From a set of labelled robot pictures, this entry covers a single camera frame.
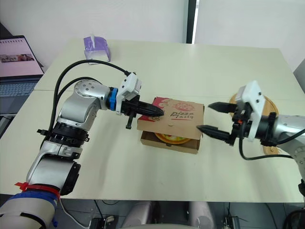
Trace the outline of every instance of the pizza box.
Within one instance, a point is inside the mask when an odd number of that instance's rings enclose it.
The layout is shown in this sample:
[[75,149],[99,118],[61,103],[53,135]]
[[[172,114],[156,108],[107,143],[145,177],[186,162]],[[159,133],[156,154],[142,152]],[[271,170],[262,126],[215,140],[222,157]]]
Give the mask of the pizza box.
[[[164,116],[138,119],[137,129],[142,130],[143,145],[197,154],[202,133],[196,128],[203,124],[204,105],[193,102],[156,97],[153,105],[164,110]],[[155,133],[189,138],[183,144],[170,144],[160,140]]]

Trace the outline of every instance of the robotic arm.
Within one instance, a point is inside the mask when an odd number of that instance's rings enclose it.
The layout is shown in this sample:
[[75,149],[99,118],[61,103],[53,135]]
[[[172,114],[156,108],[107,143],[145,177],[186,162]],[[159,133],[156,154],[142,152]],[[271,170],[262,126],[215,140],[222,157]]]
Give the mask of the robotic arm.
[[119,88],[107,87],[96,80],[81,80],[64,102],[53,129],[38,130],[45,136],[25,183],[17,183],[22,193],[10,198],[0,208],[0,228],[47,228],[60,196],[73,191],[81,165],[74,160],[89,141],[90,130],[98,110],[110,109],[129,116],[131,129],[136,114],[162,116],[163,110],[139,101],[141,81],[134,73]]
[[[216,102],[209,107],[222,113],[234,113],[231,133],[218,130],[210,125],[200,125],[197,128],[206,135],[223,140],[233,146],[239,137],[239,151],[245,160],[257,160],[268,157],[293,158],[302,176],[299,190],[305,197],[305,116],[289,116],[270,113],[262,115],[265,98],[257,81],[252,81],[239,89],[236,104]],[[246,157],[243,153],[243,138],[248,141],[255,138],[264,146],[277,146],[288,155],[266,155]]]

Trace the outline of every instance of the red cable tie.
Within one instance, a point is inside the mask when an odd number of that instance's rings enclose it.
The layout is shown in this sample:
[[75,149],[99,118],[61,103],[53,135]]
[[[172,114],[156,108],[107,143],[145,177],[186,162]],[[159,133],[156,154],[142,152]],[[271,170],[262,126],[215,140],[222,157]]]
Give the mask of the red cable tie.
[[22,190],[22,192],[25,192],[28,188],[39,189],[42,191],[48,191],[48,192],[55,194],[58,199],[61,197],[59,191],[52,187],[48,187],[48,186],[44,186],[44,185],[29,185],[28,182],[24,182],[24,183],[17,182],[15,185],[19,186],[20,189]]

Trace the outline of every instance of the laptop keyboard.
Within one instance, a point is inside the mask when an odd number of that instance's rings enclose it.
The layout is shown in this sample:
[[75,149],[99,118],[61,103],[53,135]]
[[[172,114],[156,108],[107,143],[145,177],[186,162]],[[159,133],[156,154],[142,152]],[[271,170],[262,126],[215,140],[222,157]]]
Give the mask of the laptop keyboard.
[[0,84],[0,97],[30,95],[36,83]]

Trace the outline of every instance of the white cable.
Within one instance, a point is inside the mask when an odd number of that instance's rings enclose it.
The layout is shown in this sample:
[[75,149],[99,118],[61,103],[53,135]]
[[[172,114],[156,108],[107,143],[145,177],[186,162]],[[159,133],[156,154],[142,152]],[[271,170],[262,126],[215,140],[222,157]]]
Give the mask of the white cable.
[[84,229],[89,229],[90,225],[89,226],[85,226],[85,225],[81,224],[79,221],[77,221],[76,218],[74,218],[73,215],[71,215],[69,212],[67,212],[67,210],[65,209],[65,207],[63,206],[63,204],[61,202],[61,198],[59,198],[59,202],[61,203],[63,212],[66,213],[75,223],[77,223],[78,225],[80,225]]
[[198,10],[199,10],[199,1],[200,0],[196,0],[192,44],[195,44],[196,29],[197,29],[197,20],[198,20]]

